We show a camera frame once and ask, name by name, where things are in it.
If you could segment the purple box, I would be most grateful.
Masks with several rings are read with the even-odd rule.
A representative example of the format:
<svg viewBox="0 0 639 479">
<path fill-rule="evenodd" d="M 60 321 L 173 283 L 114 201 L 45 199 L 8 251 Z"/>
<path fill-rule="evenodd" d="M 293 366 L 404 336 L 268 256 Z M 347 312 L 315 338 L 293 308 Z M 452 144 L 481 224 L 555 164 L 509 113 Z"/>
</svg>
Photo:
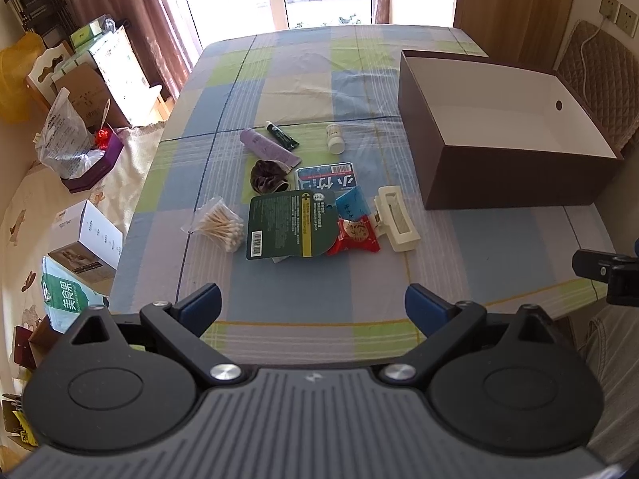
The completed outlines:
<svg viewBox="0 0 639 479">
<path fill-rule="evenodd" d="M 122 140 L 110 125 L 105 125 L 104 130 L 109 133 L 108 144 L 106 149 L 102 151 L 102 157 L 97 160 L 87 172 L 77 178 L 66 180 L 62 178 L 63 185 L 72 193 L 85 192 L 93 188 L 104 176 L 112 169 L 120 156 L 123 149 Z"/>
</svg>

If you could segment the dark green small tube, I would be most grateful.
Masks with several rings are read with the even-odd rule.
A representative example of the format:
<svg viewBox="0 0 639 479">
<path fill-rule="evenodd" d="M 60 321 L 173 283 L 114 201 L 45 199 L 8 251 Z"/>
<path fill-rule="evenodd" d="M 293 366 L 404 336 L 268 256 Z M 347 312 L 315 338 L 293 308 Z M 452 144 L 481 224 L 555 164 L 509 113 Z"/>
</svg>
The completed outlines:
<svg viewBox="0 0 639 479">
<path fill-rule="evenodd" d="M 277 143 L 280 144 L 280 146 L 289 151 L 293 151 L 299 147 L 298 141 L 293 139 L 280 127 L 274 125 L 274 123 L 271 121 L 266 122 L 266 131 L 268 131 L 274 137 L 274 139 L 277 141 Z"/>
</svg>

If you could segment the brown hair scrunchie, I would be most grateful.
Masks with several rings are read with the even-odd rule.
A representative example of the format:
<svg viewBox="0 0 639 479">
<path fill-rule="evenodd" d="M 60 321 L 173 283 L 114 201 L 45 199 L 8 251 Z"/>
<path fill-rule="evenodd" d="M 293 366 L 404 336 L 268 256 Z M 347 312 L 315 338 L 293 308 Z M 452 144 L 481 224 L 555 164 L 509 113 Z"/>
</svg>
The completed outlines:
<svg viewBox="0 0 639 479">
<path fill-rule="evenodd" d="M 258 195 L 286 192 L 289 188 L 287 175 L 290 169 L 275 160 L 258 160 L 250 172 L 250 185 Z"/>
</svg>

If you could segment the pink curtain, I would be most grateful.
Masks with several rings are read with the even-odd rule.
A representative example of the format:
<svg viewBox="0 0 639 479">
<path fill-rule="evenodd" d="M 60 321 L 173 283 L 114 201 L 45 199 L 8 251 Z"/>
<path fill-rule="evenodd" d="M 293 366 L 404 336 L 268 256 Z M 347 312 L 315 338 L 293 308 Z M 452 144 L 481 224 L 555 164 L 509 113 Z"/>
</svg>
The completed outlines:
<svg viewBox="0 0 639 479">
<path fill-rule="evenodd" d="M 130 24 L 128 36 L 148 81 L 175 99 L 200 54 L 184 0 L 70 0 L 82 24 L 103 14 Z"/>
</svg>

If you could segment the dark green package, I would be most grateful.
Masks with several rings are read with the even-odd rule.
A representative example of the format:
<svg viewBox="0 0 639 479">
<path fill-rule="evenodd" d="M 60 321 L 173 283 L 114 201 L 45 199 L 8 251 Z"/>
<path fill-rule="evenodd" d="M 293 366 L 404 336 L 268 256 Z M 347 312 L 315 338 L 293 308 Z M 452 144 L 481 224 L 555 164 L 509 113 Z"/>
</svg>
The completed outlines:
<svg viewBox="0 0 639 479">
<path fill-rule="evenodd" d="M 298 189 L 251 199 L 246 258 L 315 257 L 339 234 L 336 197 L 331 190 Z"/>
</svg>

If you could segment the bag of cotton swabs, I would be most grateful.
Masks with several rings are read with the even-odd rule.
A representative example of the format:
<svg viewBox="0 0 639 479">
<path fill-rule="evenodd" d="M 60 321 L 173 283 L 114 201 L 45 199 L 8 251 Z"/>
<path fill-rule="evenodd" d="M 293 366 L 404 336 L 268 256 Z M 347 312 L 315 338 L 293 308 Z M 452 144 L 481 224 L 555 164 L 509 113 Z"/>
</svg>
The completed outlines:
<svg viewBox="0 0 639 479">
<path fill-rule="evenodd" d="M 218 196 L 197 209 L 182 230 L 186 234 L 205 236 L 226 253 L 236 252 L 245 239 L 244 221 Z"/>
</svg>

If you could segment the red ornament on stick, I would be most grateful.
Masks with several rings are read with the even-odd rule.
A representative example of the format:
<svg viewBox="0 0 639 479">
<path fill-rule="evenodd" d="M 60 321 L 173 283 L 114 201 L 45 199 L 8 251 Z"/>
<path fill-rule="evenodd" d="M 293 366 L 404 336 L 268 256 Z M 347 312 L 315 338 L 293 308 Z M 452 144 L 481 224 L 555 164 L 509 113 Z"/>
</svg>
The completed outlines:
<svg viewBox="0 0 639 479">
<path fill-rule="evenodd" d="M 106 126 L 106 119 L 111 109 L 111 100 L 107 99 L 103 108 L 101 122 L 99 128 L 94 133 L 95 147 L 100 150 L 106 150 L 108 148 L 109 140 L 111 139 L 111 130 Z"/>
</svg>

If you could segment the white paper bag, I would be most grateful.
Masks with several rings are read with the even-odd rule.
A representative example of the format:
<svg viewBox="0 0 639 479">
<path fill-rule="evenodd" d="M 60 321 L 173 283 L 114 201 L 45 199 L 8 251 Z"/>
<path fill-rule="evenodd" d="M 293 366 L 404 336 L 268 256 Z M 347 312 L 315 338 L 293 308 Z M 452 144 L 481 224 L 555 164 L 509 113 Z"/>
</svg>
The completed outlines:
<svg viewBox="0 0 639 479">
<path fill-rule="evenodd" d="M 149 84 L 126 29 L 119 27 L 115 32 L 107 32 L 89 52 L 129 125 L 141 127 L 156 122 L 155 105 L 161 87 Z"/>
</svg>

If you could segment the wooden wardrobe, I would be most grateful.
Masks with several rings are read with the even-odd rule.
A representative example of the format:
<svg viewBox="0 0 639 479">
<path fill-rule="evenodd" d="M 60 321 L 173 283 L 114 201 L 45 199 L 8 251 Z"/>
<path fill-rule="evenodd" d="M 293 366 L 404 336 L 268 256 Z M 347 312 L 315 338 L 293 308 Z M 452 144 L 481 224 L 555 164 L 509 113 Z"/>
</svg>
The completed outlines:
<svg viewBox="0 0 639 479">
<path fill-rule="evenodd" d="M 491 59 L 551 70 L 573 0 L 456 0 L 454 26 Z"/>
</svg>

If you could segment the blue cream tube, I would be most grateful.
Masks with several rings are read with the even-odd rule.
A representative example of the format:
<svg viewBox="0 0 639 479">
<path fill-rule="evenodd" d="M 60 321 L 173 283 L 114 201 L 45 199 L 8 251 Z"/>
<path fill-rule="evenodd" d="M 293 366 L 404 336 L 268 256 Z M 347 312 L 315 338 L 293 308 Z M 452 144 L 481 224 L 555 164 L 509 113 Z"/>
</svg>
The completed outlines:
<svg viewBox="0 0 639 479">
<path fill-rule="evenodd" d="M 370 216 L 370 207 L 361 191 L 355 186 L 336 198 L 338 215 L 344 220 L 359 221 L 364 216 Z"/>
</svg>

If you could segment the cream hair claw clip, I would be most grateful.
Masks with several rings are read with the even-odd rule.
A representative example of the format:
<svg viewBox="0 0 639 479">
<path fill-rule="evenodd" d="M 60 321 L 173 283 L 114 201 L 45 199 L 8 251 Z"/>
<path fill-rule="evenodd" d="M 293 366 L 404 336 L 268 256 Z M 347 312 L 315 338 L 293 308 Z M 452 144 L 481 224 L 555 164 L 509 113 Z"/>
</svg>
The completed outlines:
<svg viewBox="0 0 639 479">
<path fill-rule="evenodd" d="M 400 186 L 383 186 L 374 198 L 373 215 L 377 236 L 386 236 L 394 252 L 416 249 L 420 234 L 408 214 Z"/>
</svg>

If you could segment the red snack packet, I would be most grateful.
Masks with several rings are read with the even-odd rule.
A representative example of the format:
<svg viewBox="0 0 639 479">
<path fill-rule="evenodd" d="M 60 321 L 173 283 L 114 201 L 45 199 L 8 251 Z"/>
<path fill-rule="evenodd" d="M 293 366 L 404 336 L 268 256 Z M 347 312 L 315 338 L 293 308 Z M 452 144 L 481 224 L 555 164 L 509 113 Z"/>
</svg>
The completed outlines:
<svg viewBox="0 0 639 479">
<path fill-rule="evenodd" d="M 375 229 L 367 215 L 363 215 L 358 220 L 339 218 L 338 230 L 338 237 L 327 251 L 328 255 L 349 250 L 363 250 L 371 253 L 380 250 Z"/>
</svg>

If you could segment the small white pill bottle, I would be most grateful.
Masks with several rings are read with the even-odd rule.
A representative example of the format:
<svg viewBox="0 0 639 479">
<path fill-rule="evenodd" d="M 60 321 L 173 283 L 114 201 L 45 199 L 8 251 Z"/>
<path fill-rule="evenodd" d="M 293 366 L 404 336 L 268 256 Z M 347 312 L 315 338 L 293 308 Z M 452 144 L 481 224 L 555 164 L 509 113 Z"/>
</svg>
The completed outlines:
<svg viewBox="0 0 639 479">
<path fill-rule="evenodd" d="M 345 142 L 338 123 L 329 123 L 326 127 L 327 147 L 331 154 L 343 154 Z"/>
</svg>

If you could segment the purple tube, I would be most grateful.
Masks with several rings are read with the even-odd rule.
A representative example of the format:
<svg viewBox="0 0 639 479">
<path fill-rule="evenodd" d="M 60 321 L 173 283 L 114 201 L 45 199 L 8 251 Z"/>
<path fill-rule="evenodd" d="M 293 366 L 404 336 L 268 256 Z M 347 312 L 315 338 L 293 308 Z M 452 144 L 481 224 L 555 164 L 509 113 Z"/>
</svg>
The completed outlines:
<svg viewBox="0 0 639 479">
<path fill-rule="evenodd" d="M 300 157 L 253 129 L 242 130 L 239 140 L 260 160 L 277 162 L 286 166 L 288 172 L 302 162 Z"/>
</svg>

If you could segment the blue white tissue pack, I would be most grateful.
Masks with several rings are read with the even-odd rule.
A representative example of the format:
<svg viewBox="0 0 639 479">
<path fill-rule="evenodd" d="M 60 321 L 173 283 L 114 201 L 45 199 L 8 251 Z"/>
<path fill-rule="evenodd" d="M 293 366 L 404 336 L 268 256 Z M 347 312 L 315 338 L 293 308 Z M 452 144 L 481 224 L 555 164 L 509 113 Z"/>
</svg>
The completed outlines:
<svg viewBox="0 0 639 479">
<path fill-rule="evenodd" d="M 330 190 L 336 195 L 357 186 L 354 166 L 351 162 L 305 166 L 295 170 L 297 189 Z"/>
</svg>

